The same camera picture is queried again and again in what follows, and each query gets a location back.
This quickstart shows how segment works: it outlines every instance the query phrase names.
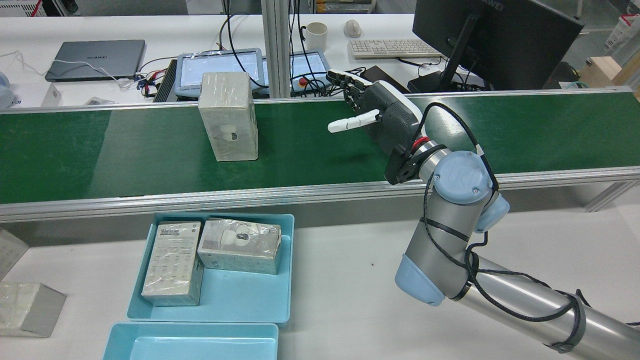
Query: white keyboard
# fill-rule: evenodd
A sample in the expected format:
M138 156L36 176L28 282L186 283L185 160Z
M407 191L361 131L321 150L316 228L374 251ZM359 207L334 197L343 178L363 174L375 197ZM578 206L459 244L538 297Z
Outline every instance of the white keyboard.
M437 58L439 51L419 39L350 40L349 52L355 59Z

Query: desk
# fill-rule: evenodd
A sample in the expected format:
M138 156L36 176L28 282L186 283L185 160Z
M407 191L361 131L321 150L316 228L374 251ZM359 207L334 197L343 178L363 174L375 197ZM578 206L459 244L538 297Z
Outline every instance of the desk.
M632 207L592 214L508 214L479 253L554 288L580 288L598 310L636 321L639 195ZM279 360L571 359L453 301L433 308L401 292L394 274L415 224L297 228L291 320L280 331ZM0 337L0 358L100 359L111 325L127 321L145 245L117 239L28 250L5 280L43 282L67 301L51 338Z
M144 61L177 56L182 53L217 49L218 31L226 19L222 15L155 17L43 17L3 18L0 24L0 54L19 49L24 60L40 72L48 70L64 41L144 39ZM321 21L328 26L325 56L336 69L353 69L379 65L401 84L417 76L417 67L396 60L354 60L347 52L349 38L343 34L344 23L356 19L362 26L362 38L415 38L411 28L413 15L301 15L301 24ZM260 47L264 52L261 15L236 15L232 20L236 49ZM228 38L223 34L228 45ZM294 32L294 50L300 41ZM163 69L169 60L154 62L144 70ZM44 77L24 67L14 56L0 58L0 71L12 83L44 83ZM119 104L151 103L135 89L121 90L114 81L56 83L62 94L60 106L79 106L90 97Z

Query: touchscreen display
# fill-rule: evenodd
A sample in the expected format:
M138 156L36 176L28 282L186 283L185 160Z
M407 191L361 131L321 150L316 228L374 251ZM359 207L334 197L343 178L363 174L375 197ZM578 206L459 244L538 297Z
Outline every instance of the touchscreen display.
M326 68L324 67L324 63L322 62L322 58L318 53L307 53L309 57L309 64L311 64L311 69L313 72L326 72ZM269 76L267 75L267 62L263 61L263 71L264 71L264 82L265 85L269 85ZM291 56L291 68L293 69L293 80L294 83L300 79L300 75L308 74L309 72L309 64L307 64L307 60L305 59L304 54L297 54L295 56Z
M258 79L258 64L256 53L238 53L238 58L244 69L253 79ZM242 71L233 54L210 56L196 56L184 58L182 61L182 75L180 86L199 85L205 72L234 72Z

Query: blue tray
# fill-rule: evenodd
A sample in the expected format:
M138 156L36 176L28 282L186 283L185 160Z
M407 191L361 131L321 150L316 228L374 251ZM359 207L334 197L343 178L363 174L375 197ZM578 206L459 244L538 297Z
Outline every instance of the blue tray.
M276 275L205 269L199 306L153 306L141 295L157 224L162 221L231 218L278 224L282 228L282 260ZM291 311L293 215L241 213L160 213L149 229L147 247L131 295L127 317L134 321L235 322L286 325Z
M274 324L121 322L102 360L275 360L277 353Z

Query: green conveyor belt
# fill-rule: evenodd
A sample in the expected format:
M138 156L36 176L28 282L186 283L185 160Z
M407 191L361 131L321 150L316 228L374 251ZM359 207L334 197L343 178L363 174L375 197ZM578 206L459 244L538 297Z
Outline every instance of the green conveyor belt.
M629 93L423 97L467 121L497 174L640 165ZM341 101L257 104L259 158L218 163L197 107L0 115L0 204L382 181L386 157ZM471 149L444 112L432 139Z

